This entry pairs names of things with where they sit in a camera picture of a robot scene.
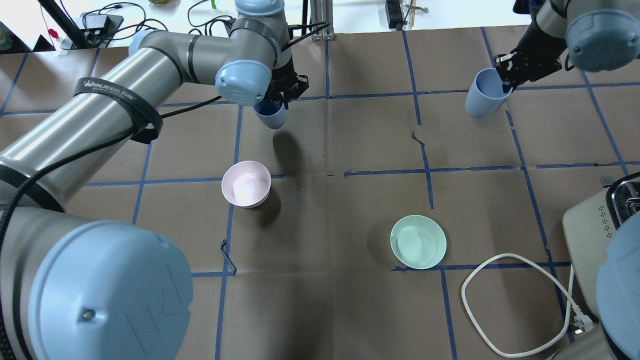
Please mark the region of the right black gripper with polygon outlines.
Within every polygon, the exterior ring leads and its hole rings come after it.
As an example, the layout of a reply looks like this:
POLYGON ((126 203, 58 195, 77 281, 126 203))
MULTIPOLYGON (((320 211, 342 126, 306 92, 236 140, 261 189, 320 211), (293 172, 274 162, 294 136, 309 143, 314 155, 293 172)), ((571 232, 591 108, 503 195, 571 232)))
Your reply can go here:
POLYGON ((559 71, 559 58, 565 50, 565 39, 542 30, 527 30, 510 53, 494 57, 503 92, 510 93, 526 82, 536 82, 559 71))

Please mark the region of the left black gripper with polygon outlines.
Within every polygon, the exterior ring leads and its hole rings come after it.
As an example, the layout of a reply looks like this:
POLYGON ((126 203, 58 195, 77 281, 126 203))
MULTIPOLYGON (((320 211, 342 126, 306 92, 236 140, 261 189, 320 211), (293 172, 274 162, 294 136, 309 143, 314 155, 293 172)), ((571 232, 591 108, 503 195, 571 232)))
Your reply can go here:
POLYGON ((286 63, 272 69, 270 84, 263 100, 284 105, 288 109, 291 101, 297 100, 307 91, 309 78, 307 75, 297 73, 290 50, 285 51, 285 57, 286 63))

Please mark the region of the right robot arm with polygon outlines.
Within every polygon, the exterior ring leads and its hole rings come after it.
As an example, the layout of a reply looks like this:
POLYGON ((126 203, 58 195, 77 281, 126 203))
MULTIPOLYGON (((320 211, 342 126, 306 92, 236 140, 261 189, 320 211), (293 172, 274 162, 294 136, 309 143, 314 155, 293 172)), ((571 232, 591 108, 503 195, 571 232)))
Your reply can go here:
POLYGON ((507 54, 494 57, 504 92, 552 75, 567 64, 589 73, 614 71, 639 58, 637 0, 516 0, 530 25, 507 54))

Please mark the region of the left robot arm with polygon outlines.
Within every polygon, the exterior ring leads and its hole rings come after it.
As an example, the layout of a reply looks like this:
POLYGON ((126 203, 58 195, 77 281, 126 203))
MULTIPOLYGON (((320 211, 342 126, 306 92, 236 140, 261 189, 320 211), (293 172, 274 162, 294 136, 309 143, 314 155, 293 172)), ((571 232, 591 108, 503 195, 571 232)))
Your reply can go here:
POLYGON ((1 358, 173 360, 191 319, 193 276, 164 235, 66 213, 127 141, 150 144, 159 107, 185 83, 230 103, 289 101, 297 76, 283 0, 236 0, 226 37, 143 30, 128 57, 83 77, 73 98, 1 152, 1 358), (279 97, 276 86, 292 84, 279 97))

